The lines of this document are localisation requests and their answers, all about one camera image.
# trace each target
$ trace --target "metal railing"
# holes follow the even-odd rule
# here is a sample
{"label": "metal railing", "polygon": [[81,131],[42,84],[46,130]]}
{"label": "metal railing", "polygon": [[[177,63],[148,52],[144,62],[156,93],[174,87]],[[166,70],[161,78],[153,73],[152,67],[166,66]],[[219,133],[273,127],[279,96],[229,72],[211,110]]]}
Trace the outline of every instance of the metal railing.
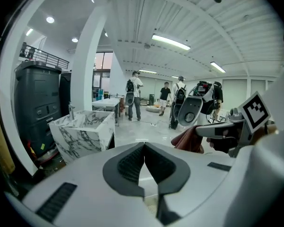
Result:
{"label": "metal railing", "polygon": [[34,61],[42,61],[46,64],[52,65],[52,66],[58,66],[63,69],[68,68],[68,61],[63,60],[57,56],[54,56],[50,53],[47,53],[45,51],[41,51],[37,48],[34,48],[30,45],[23,44],[22,49],[20,51],[20,57],[26,58],[28,60],[34,60]]}

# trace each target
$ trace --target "white floor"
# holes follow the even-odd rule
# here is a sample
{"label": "white floor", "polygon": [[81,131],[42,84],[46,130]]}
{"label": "white floor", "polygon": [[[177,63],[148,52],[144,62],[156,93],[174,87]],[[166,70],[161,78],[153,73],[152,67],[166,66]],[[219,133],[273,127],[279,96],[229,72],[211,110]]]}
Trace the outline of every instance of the white floor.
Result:
{"label": "white floor", "polygon": [[[148,141],[174,147],[170,143],[171,140],[188,127],[183,127],[179,124],[176,130],[169,129],[169,115],[169,107],[166,108],[163,116],[159,116],[159,113],[148,112],[145,106],[141,106],[141,120],[137,121],[136,111],[133,107],[133,118],[132,121],[129,121],[128,116],[125,116],[124,110],[121,113],[119,126],[115,127],[115,146]],[[206,138],[203,138],[202,146],[205,154],[227,156],[227,154],[211,148],[209,143],[206,142]]]}

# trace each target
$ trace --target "marble block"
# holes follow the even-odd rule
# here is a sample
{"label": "marble block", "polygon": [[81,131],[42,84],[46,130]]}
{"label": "marble block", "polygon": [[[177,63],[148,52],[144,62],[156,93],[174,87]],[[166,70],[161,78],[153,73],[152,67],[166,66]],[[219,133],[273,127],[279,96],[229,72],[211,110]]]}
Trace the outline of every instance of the marble block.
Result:
{"label": "marble block", "polygon": [[65,163],[104,151],[115,133],[115,113],[74,112],[74,120],[64,116],[49,123],[53,139]]}

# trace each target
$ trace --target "fluorescent light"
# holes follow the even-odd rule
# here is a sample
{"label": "fluorescent light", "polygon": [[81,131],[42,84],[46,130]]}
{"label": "fluorescent light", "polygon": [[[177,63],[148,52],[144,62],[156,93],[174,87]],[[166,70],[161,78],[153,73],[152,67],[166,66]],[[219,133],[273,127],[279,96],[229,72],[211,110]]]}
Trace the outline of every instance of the fluorescent light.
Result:
{"label": "fluorescent light", "polygon": [[[177,78],[177,79],[179,79],[179,77],[176,77],[176,76],[171,76],[172,78]],[[185,80],[185,78],[183,78],[184,80]]]}
{"label": "fluorescent light", "polygon": [[188,51],[190,49],[190,46],[188,46],[186,44],[182,44],[180,42],[165,38],[165,37],[160,36],[160,35],[153,34],[152,39],[157,40],[157,41],[161,41],[161,42],[165,42],[165,43],[168,43],[168,44],[172,44],[172,45],[180,47],[180,48],[182,48],[186,51]]}
{"label": "fluorescent light", "polygon": [[27,32],[27,36],[29,36],[29,34],[30,34],[32,31],[33,31],[33,29],[30,28],[30,29],[28,30],[28,32]]}
{"label": "fluorescent light", "polygon": [[212,66],[214,66],[216,69],[218,69],[220,72],[225,73],[226,71],[223,70],[220,66],[217,65],[214,61],[210,63]]}
{"label": "fluorescent light", "polygon": [[52,24],[55,20],[54,20],[53,17],[47,17],[47,18],[46,18],[46,21],[47,21],[48,23]]}
{"label": "fluorescent light", "polygon": [[146,72],[146,73],[157,74],[156,72],[150,71],[150,70],[139,70],[139,71],[141,71],[141,72]]}

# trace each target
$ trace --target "shirt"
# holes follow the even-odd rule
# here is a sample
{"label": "shirt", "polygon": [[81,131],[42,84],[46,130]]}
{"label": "shirt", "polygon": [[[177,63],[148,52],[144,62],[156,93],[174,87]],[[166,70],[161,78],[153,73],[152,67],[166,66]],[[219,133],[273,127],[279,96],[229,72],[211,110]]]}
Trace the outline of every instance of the shirt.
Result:
{"label": "shirt", "polygon": [[[179,88],[181,88],[181,87],[185,87],[185,84],[183,83],[183,82],[181,82],[181,81],[179,81],[178,83],[178,86],[179,86]],[[175,95],[176,95],[176,92],[178,91],[178,88],[177,88],[177,86],[176,86],[176,83],[172,86],[172,93],[173,93],[173,95],[172,95],[172,97],[171,98],[174,98],[175,97]]]}
{"label": "shirt", "polygon": [[169,95],[169,93],[171,93],[170,89],[169,88],[165,89],[165,87],[162,88],[160,92],[161,92],[160,99],[165,100],[165,101],[167,100],[167,96]]}
{"label": "shirt", "polygon": [[130,81],[132,81],[133,83],[133,95],[134,97],[139,97],[139,86],[142,86],[143,83],[141,82],[141,80],[139,78],[136,77],[132,77],[130,78]]}
{"label": "shirt", "polygon": [[[216,100],[221,100],[222,103],[223,103],[223,92],[222,92],[222,89],[217,85],[214,85],[214,98]],[[201,113],[209,115],[212,112],[213,112],[213,100],[208,101],[206,103],[203,102]]]}

